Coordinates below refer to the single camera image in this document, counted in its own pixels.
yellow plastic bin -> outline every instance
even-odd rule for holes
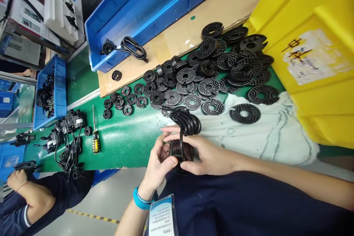
[[[354,149],[354,0],[261,0],[245,24],[311,139]]]

white cloth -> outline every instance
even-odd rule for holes
[[[231,119],[230,109],[241,103],[255,105],[261,118],[254,124],[240,124]],[[221,115],[204,115],[192,111],[202,123],[201,135],[216,145],[224,145],[249,156],[290,165],[310,164],[319,152],[295,116],[294,104],[287,92],[272,105],[253,104],[243,97],[229,94]]]

hand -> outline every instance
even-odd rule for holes
[[[179,132],[179,126],[168,126],[161,129],[163,132]],[[175,133],[167,136],[164,141],[179,139],[180,134]],[[243,156],[242,154],[223,149],[216,146],[205,138],[194,135],[184,136],[183,142],[191,144],[198,150],[201,162],[182,162],[181,168],[195,175],[225,175],[234,172],[235,156]]]
[[[7,178],[7,185],[14,191],[17,191],[22,185],[27,183],[27,175],[25,170],[17,170],[10,174]]]
[[[152,197],[155,190],[163,183],[166,174],[178,163],[177,158],[169,156],[170,146],[163,141],[169,134],[169,132],[165,132],[163,135],[160,135],[150,152],[145,177],[138,190],[139,196],[144,200],[149,200],[148,198]]]

blue wristband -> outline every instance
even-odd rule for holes
[[[134,202],[138,208],[142,210],[149,210],[151,203],[154,203],[157,200],[157,191],[155,191],[153,199],[151,201],[146,201],[139,196],[138,188],[139,186],[134,189],[134,193],[133,193]]]

green workbench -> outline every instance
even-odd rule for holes
[[[88,49],[84,49],[70,63],[67,64],[67,104],[71,104],[88,93],[98,88],[98,78],[95,72],[92,72],[89,65]],[[271,71],[271,79],[267,85],[271,85],[280,92],[285,91],[280,80]],[[129,86],[134,87],[137,83],[145,84],[141,78]],[[244,97],[250,87],[242,87],[235,94]],[[224,101],[226,94],[219,93],[217,99]],[[134,113],[131,116],[125,116],[122,111],[112,107],[112,118],[105,120],[103,118],[103,101],[105,98],[96,98],[82,104],[81,112],[87,114],[87,125],[93,128],[92,105],[95,108],[96,128],[101,142],[101,151],[93,154],[91,149],[92,136],[82,135],[83,152],[79,156],[79,161],[84,162],[86,170],[115,169],[122,167],[146,167],[150,155],[150,150],[155,143],[156,138],[161,134],[160,128],[171,122],[169,118],[164,117],[160,110],[154,110],[150,105],[143,109],[134,106]],[[46,128],[43,132],[37,130],[33,134],[36,139],[27,145],[25,152],[25,161],[41,161],[41,171],[60,171],[54,160],[54,153],[48,154],[41,147],[34,147],[33,144],[45,144],[41,136],[48,136],[52,126]],[[58,154],[64,150],[64,144],[58,148]]]

